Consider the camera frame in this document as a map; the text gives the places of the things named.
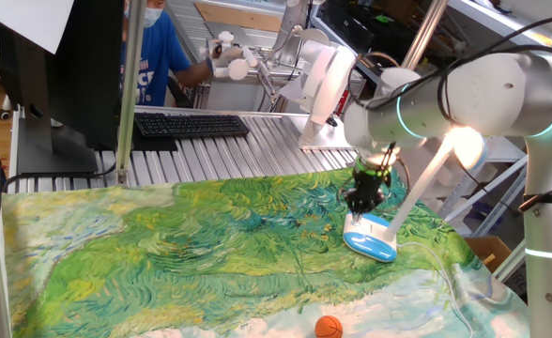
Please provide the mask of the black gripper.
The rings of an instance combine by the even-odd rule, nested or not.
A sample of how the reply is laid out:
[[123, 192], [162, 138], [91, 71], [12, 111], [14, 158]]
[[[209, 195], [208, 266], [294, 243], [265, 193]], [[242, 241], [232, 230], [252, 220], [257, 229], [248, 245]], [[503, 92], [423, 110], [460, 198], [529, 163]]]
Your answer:
[[382, 185], [391, 186], [390, 171], [354, 171], [354, 189], [345, 193], [345, 201], [351, 212], [352, 223], [372, 212], [383, 202]]

